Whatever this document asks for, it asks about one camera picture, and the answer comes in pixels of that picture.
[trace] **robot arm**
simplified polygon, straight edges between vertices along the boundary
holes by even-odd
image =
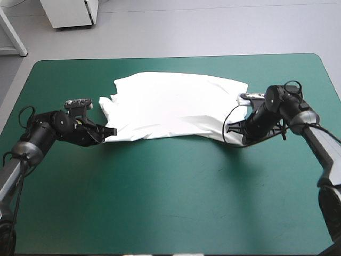
[[[12,151],[6,153],[11,154],[12,158],[0,172],[0,255],[14,255],[13,227],[23,180],[31,173],[31,168],[43,160],[55,140],[87,147],[100,144],[106,137],[117,134],[115,128],[95,124],[86,117],[87,109],[92,108],[91,99],[70,100],[64,104],[64,107],[67,113],[52,111],[39,115],[35,115],[33,107],[28,107],[33,111],[28,118],[27,126],[22,126],[26,131]],[[17,190],[19,192],[13,214],[10,210],[10,202]]]
[[[287,124],[296,135],[301,135],[323,167],[318,181],[319,204],[329,234],[335,243],[341,238],[341,145],[340,140],[320,126],[320,117],[303,100],[302,87],[273,85],[264,94],[242,94],[253,107],[250,116],[241,122],[226,125],[226,132],[243,135],[245,146],[282,134]]]

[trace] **wire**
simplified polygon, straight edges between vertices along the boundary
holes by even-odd
[[[28,119],[27,119],[27,123],[29,124],[29,123],[32,121],[32,118],[33,118],[33,116],[34,116],[34,114],[35,114],[35,109],[34,109],[33,106],[26,106],[26,107],[22,108],[22,109],[20,110],[19,116],[18,116],[19,125],[20,125],[22,128],[24,128],[24,129],[27,129],[27,128],[28,128],[28,125],[27,125],[27,126],[23,126],[22,123],[21,123],[21,121],[20,121],[20,117],[21,117],[21,114],[22,114],[26,109],[28,109],[28,108],[31,108],[31,109],[32,109],[32,113],[30,114],[30,116],[29,116]]]
[[[289,83],[292,83],[292,82],[298,84],[298,91],[297,91],[297,92],[288,91],[287,85],[288,85]],[[290,94],[292,94],[293,96],[297,97],[297,98],[299,99],[300,103],[302,103],[303,93],[302,93],[302,85],[301,85],[300,82],[298,82],[298,81],[296,81],[296,80],[290,80],[290,81],[286,82],[286,83],[283,85],[283,89],[284,89],[287,93],[290,93]],[[264,137],[264,138],[262,138],[262,139],[260,139],[260,140],[256,140],[256,141],[254,141],[254,142],[251,142],[251,143],[249,143],[249,144],[247,144],[247,145],[242,145],[242,146],[240,146],[240,145],[235,145],[235,144],[232,144],[232,143],[228,143],[228,142],[226,141],[226,139],[225,139],[225,134],[224,134],[224,131],[225,131],[225,123],[226,123],[226,121],[228,120],[228,118],[230,117],[230,115],[232,114],[232,112],[233,112],[236,108],[238,108],[239,106],[240,106],[240,105],[235,106],[235,107],[230,111],[230,113],[226,116],[226,118],[225,118],[225,120],[224,120],[224,123],[223,123],[223,128],[222,128],[222,136],[223,136],[224,143],[228,144],[229,146],[231,146],[231,147],[233,147],[233,148],[246,148],[246,147],[250,147],[250,146],[252,146],[252,145],[255,145],[255,144],[257,144],[257,143],[263,142],[263,141],[265,141],[265,140],[268,140],[268,139],[270,139],[270,138],[272,138],[272,137],[275,137],[275,136],[277,136],[277,135],[280,135],[280,134],[282,134],[283,139],[286,140],[285,133],[287,132],[287,130],[290,129],[290,128],[292,128],[292,127],[294,127],[294,126],[299,126],[299,125],[303,126],[302,130],[304,130],[306,127],[313,127],[313,128],[319,129],[319,130],[325,132],[326,134],[328,134],[329,136],[331,136],[331,137],[332,137],[334,140],[336,140],[339,144],[341,144],[341,139],[337,138],[334,134],[332,134],[332,133],[331,133],[330,131],[328,131],[326,128],[321,127],[319,124],[316,124],[316,123],[315,123],[315,124],[300,123],[300,124],[294,124],[294,125],[289,125],[289,126],[287,126],[287,124],[286,124],[286,122],[285,122],[284,119],[283,119],[283,124],[282,124],[282,125],[281,125],[280,122],[277,124],[277,126],[278,126],[279,129],[281,130],[281,132],[279,132],[279,133],[277,133],[277,134],[274,134],[274,135],[268,136],[268,137]]]
[[[28,109],[28,108],[31,108],[32,112],[31,112],[30,116],[27,119],[27,126],[23,126],[22,123],[21,123],[20,117],[21,117],[21,114],[26,109]],[[35,114],[35,109],[34,109],[33,106],[26,106],[26,107],[22,108],[20,110],[20,112],[19,112],[18,122],[19,122],[19,125],[22,128],[26,129],[26,133],[30,133],[30,127],[31,127],[31,123],[32,123],[33,118],[34,118],[34,114]],[[29,162],[28,154],[27,153],[17,154],[15,152],[8,151],[8,152],[4,153],[4,155],[2,156],[2,166],[3,167],[6,164],[6,156],[8,156],[8,155],[12,155],[12,158],[17,158],[17,159],[20,160],[20,170],[21,170],[21,174],[18,177],[19,192],[18,192],[17,200],[15,202],[15,210],[14,210],[14,215],[13,215],[13,222],[12,222],[12,225],[11,225],[10,235],[9,235],[9,239],[8,239],[8,242],[7,242],[7,249],[6,249],[6,251],[8,252],[8,255],[10,255],[10,253],[11,253],[11,248],[10,247],[11,247],[12,235],[13,235],[13,232],[14,232],[15,223],[17,221],[19,204],[20,204],[20,198],[21,198],[21,193],[22,193],[22,189],[23,189],[23,181],[24,181],[24,179],[27,176],[29,176],[30,174],[33,173],[33,171],[36,169],[37,166],[34,166],[33,168],[28,169],[27,171],[25,171],[25,168],[26,168],[25,164],[28,164],[28,162]]]
[[[12,7],[15,7],[19,4],[22,4],[23,2],[25,2],[26,0],[22,0],[21,2],[18,2],[16,4],[13,4],[13,5],[10,5],[10,6],[5,6],[5,5],[0,5],[0,7],[3,7],[3,8],[12,8]]]
[[[239,106],[240,106],[240,105],[235,106],[235,107],[230,111],[230,113],[229,113],[228,116],[225,118],[224,123],[223,123],[222,135],[223,135],[223,140],[224,140],[224,142],[227,143],[227,144],[229,144],[229,143],[228,143],[228,142],[226,141],[226,139],[225,139],[225,134],[224,134],[225,123],[226,123],[226,121],[228,120],[229,116],[232,114],[232,112],[233,112],[236,108],[238,108]]]

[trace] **green tabletop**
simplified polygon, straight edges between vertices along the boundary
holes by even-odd
[[[92,98],[88,116],[105,124],[99,97],[143,71],[225,77],[248,92],[298,80],[321,124],[341,136],[340,101],[315,54],[53,60],[32,69],[0,152],[23,133],[22,107],[42,113]],[[331,244],[317,200],[321,172],[291,132],[246,149],[197,136],[89,148],[57,141],[25,181],[17,253],[318,253]]]

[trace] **white t-shirt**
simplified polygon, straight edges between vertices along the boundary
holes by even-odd
[[[223,141],[223,122],[248,87],[214,76],[157,72],[137,73],[115,85],[111,100],[99,100],[107,127],[117,128],[117,136],[106,142],[192,134]],[[238,107],[226,123],[243,120],[246,112],[247,107]],[[227,133],[225,139],[241,145],[239,134]]]

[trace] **white cabinet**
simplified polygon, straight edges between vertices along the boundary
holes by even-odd
[[[53,28],[96,24],[98,0],[40,0]]]

